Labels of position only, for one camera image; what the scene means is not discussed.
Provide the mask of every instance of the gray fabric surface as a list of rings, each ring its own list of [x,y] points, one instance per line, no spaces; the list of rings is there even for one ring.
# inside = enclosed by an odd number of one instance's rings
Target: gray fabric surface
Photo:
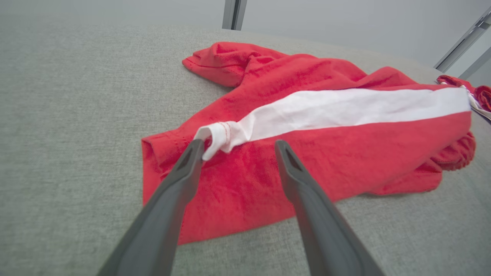
[[[239,31],[77,26],[0,15],[0,275],[94,275],[141,209],[140,139],[230,89],[181,60],[217,41],[439,72],[367,51]],[[430,193],[337,205],[388,275],[491,271],[491,127],[473,114],[473,163]],[[308,275],[295,219],[178,248],[174,275]]]

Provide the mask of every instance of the red fabric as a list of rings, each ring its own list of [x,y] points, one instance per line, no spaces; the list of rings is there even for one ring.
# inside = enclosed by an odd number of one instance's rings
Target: red fabric
[[[464,85],[467,90],[474,96],[479,105],[486,111],[491,112],[491,88],[489,86],[480,86],[478,88],[474,88],[470,82],[461,80],[459,78],[441,75],[437,78],[438,83],[446,82],[449,85],[454,85],[460,87]]]
[[[469,90],[469,92],[472,95],[474,95],[474,87],[472,87],[472,85],[468,81],[464,81],[459,78],[455,78],[447,75],[441,75],[436,80],[438,81],[438,83],[446,82],[449,85],[454,85],[457,87],[461,87],[463,85],[467,88],[467,90]]]
[[[491,112],[491,88],[489,86],[480,86],[474,90],[474,98],[479,102],[479,105]]]
[[[367,75],[346,60],[285,55],[251,44],[220,42],[183,60],[192,72],[236,89],[176,130],[142,139],[143,201],[168,175],[201,126],[239,121],[253,109],[299,90],[440,89],[389,67]],[[281,187],[274,141],[287,141],[334,201],[361,193],[435,189],[444,169],[467,165],[475,150],[470,112],[435,119],[293,131],[219,151],[201,171],[179,244],[264,226],[295,215]]]

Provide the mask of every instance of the white stripe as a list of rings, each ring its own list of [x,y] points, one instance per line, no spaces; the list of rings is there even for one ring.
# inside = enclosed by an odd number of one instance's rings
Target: white stripe
[[[218,151],[230,152],[248,141],[294,130],[407,122],[469,111],[467,90],[459,87],[431,90],[369,89],[299,91],[254,109],[239,122],[218,122],[199,128],[195,139],[212,137],[203,155],[207,161]]]

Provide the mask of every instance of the white wall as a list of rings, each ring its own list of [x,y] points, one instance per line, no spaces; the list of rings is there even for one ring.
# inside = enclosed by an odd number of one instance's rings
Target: white wall
[[[490,5],[489,0],[247,0],[242,30],[435,66]]]
[[[481,66],[474,74],[470,75],[467,80],[474,87],[487,85],[491,87],[491,58]]]
[[[221,28],[225,0],[0,0],[0,13],[82,22],[186,24]]]

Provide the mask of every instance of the stitching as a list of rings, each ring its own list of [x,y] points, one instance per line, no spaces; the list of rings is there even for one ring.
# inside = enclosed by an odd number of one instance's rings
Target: stitching
[[[228,143],[228,131],[227,131],[227,127],[225,126],[225,124],[223,122],[218,122],[224,129],[225,129],[225,139],[227,140],[227,143]]]
[[[229,64],[229,65],[224,65],[224,66],[206,66],[206,65],[201,65],[201,64],[198,64],[192,60],[190,60],[189,58],[186,58],[187,61],[191,62],[192,64],[195,64],[199,67],[205,67],[205,68],[227,68],[227,67],[232,67],[232,66],[243,66],[243,64]]]
[[[232,127],[228,124],[228,122],[225,122],[225,124],[228,126],[228,132],[230,134],[230,141],[232,141]]]

